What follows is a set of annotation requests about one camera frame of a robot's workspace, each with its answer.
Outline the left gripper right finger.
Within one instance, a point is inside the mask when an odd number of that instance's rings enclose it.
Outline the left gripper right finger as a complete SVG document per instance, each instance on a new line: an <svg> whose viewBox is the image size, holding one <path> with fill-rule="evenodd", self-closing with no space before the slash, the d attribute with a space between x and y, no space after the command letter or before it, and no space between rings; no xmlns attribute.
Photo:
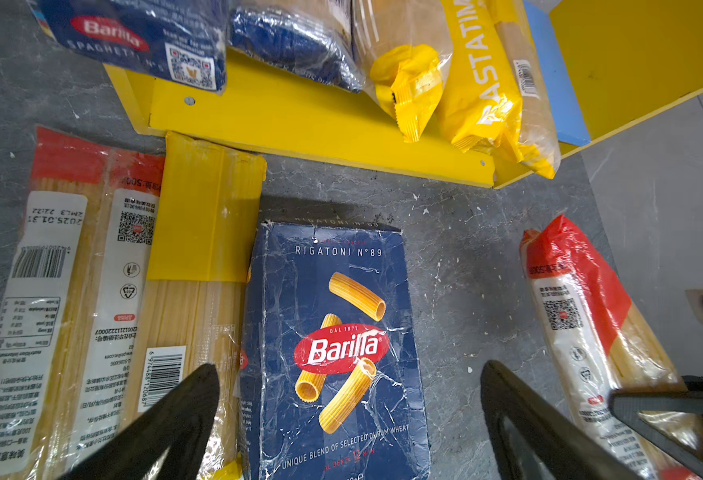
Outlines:
<svg viewBox="0 0 703 480"><path fill-rule="evenodd" d="M481 406L503 479L637 479L507 366L481 371Z"/></svg>

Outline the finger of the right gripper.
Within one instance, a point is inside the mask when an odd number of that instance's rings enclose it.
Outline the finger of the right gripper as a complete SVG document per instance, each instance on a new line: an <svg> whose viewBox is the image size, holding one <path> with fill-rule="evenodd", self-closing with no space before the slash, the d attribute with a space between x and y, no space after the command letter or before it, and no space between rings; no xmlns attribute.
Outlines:
<svg viewBox="0 0 703 480"><path fill-rule="evenodd" d="M703 478L703 458L641 418L649 412L684 413L703 418L703 390L617 393L609 399L609 409L613 416L649 440L661 452Z"/></svg>

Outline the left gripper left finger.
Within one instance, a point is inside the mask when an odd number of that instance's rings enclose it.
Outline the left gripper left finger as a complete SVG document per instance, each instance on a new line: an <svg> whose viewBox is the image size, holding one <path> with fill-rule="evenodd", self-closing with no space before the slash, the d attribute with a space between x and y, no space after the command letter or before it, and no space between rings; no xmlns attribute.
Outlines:
<svg viewBox="0 0 703 480"><path fill-rule="evenodd" d="M203 364L157 404L63 479L141 479L157 462L159 479L194 479L219 402L219 378Z"/></svg>

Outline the blue Barilla rigatoni box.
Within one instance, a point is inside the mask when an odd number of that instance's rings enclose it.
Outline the blue Barilla rigatoni box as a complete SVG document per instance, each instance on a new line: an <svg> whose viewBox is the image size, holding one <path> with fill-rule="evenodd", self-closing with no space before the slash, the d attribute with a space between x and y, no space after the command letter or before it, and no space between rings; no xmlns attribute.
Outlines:
<svg viewBox="0 0 703 480"><path fill-rule="evenodd" d="M425 394L393 228L265 222L240 360L247 479L425 479Z"/></svg>

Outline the yellow Pastatime spaghetti bag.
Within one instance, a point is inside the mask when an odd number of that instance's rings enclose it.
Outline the yellow Pastatime spaghetti bag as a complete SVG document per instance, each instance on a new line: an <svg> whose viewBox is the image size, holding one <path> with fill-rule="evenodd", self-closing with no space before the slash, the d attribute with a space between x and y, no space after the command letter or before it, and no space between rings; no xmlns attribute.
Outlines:
<svg viewBox="0 0 703 480"><path fill-rule="evenodd" d="M443 2L453 56L437 106L441 136L460 152L491 154L519 136L521 94L482 1Z"/></svg>

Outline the blue Barilla spaghetti box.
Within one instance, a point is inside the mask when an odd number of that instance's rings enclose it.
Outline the blue Barilla spaghetti box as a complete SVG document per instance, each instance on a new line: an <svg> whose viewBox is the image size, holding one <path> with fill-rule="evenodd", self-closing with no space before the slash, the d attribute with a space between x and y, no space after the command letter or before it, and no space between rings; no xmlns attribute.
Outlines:
<svg viewBox="0 0 703 480"><path fill-rule="evenodd" d="M28 4L59 45L98 62L221 94L228 3L41 0Z"/></svg>

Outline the yellow short spaghetti bag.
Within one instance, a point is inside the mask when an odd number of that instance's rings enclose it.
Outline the yellow short spaghetti bag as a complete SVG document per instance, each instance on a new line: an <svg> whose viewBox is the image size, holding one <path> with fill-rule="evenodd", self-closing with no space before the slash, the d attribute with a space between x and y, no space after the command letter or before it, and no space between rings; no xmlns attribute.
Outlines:
<svg viewBox="0 0 703 480"><path fill-rule="evenodd" d="M453 42L435 0L353 1L353 54L365 92L415 143L437 110L449 77Z"/></svg>

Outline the clear spaghetti bag white label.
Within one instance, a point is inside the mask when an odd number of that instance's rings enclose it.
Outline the clear spaghetti bag white label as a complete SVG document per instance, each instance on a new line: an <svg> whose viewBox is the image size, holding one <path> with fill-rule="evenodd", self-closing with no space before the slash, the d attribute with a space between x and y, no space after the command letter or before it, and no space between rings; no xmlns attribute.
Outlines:
<svg viewBox="0 0 703 480"><path fill-rule="evenodd" d="M349 1L231 1L229 45L316 83L359 93L365 74L353 57Z"/></svg>

